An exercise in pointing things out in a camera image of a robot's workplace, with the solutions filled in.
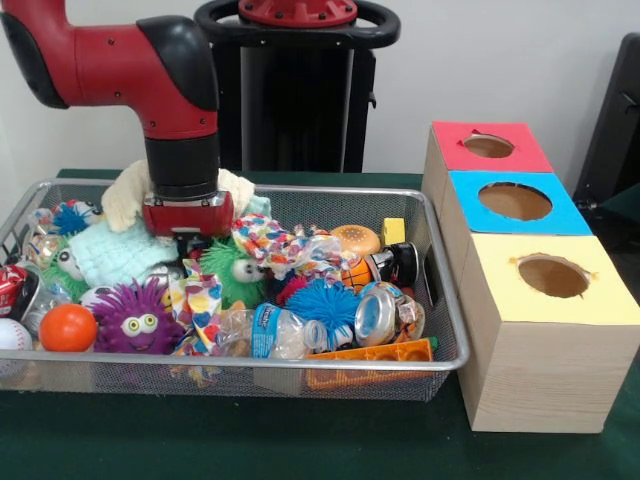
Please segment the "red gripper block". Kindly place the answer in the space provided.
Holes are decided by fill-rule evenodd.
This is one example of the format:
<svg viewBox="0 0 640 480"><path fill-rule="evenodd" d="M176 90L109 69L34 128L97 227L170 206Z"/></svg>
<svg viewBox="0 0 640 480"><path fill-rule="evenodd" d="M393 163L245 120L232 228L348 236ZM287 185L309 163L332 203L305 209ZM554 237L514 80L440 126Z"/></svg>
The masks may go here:
<svg viewBox="0 0 640 480"><path fill-rule="evenodd" d="M228 191L190 201L163 200L153 193L144 198L143 219L154 236L200 234L204 237L230 235L234 203Z"/></svg>

